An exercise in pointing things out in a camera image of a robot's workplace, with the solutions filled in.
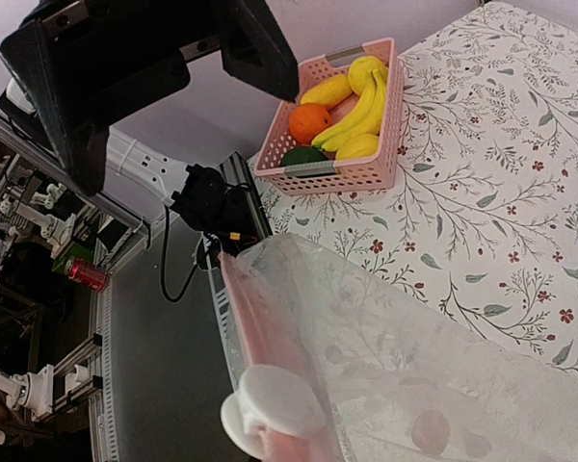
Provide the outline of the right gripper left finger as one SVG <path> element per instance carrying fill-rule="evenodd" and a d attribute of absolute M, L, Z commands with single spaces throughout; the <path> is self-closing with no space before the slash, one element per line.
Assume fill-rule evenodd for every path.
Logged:
<path fill-rule="evenodd" d="M 60 81 L 42 22 L 28 21 L 4 38 L 0 59 L 29 96 L 69 178 L 86 196 L 100 193 L 109 128 L 91 120 L 83 99 Z"/>

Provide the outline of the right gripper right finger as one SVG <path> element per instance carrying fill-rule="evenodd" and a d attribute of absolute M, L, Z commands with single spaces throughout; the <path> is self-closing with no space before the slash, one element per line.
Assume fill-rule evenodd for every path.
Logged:
<path fill-rule="evenodd" d="M 298 62 L 266 2 L 221 1 L 219 38 L 230 76 L 283 101 L 297 98 Z"/>

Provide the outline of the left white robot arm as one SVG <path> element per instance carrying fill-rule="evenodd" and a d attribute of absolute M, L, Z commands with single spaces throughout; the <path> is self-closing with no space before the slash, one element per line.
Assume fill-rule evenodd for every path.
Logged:
<path fill-rule="evenodd" d="M 191 229 L 235 255 L 272 235 L 247 161 L 232 153 L 219 167 L 187 164 L 110 130 L 107 167 L 152 193 Z"/>

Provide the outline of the clear zip top bag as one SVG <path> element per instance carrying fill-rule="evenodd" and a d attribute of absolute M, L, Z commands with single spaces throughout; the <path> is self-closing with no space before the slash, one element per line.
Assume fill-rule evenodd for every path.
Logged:
<path fill-rule="evenodd" d="M 578 461 L 578 380 L 294 234 L 219 256 L 234 390 L 261 461 Z"/>

